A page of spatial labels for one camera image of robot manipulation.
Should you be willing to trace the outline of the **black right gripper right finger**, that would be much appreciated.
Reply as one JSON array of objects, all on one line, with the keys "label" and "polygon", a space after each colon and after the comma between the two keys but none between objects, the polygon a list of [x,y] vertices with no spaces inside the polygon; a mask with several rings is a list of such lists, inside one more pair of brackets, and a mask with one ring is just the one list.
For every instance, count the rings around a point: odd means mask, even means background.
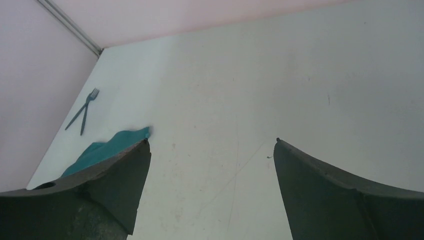
[{"label": "black right gripper right finger", "polygon": [[354,175],[281,139],[273,159],[293,239],[423,239],[422,192]]}]

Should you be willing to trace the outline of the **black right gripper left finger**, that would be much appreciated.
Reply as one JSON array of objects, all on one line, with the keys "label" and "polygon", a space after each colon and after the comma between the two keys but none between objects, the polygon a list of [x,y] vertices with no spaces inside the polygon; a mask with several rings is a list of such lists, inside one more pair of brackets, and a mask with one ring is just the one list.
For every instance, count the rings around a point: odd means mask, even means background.
[{"label": "black right gripper left finger", "polygon": [[125,240],[151,163],[147,139],[79,172],[0,195],[3,240]]}]

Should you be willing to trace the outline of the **teal cloth napkin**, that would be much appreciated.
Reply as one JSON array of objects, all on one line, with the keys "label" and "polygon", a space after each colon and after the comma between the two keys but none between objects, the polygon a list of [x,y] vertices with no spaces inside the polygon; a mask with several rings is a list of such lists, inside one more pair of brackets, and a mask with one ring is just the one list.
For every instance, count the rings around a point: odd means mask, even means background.
[{"label": "teal cloth napkin", "polygon": [[61,175],[66,177],[77,173],[83,169],[107,160],[128,147],[148,139],[152,134],[152,127],[147,126],[139,130],[123,130],[117,132],[107,142],[93,142],[77,158],[75,163],[71,164]]}]

